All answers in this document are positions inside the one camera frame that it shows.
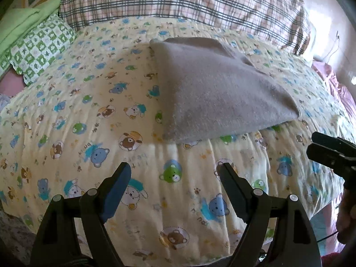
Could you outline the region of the right hand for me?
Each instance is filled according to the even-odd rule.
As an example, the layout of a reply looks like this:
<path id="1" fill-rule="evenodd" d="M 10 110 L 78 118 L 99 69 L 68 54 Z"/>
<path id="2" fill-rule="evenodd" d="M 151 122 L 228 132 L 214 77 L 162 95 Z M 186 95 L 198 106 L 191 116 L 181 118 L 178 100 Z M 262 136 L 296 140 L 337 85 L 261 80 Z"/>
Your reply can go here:
<path id="1" fill-rule="evenodd" d="M 337 239 L 347 244 L 355 235 L 355 192 L 344 189 L 336 223 Z"/>

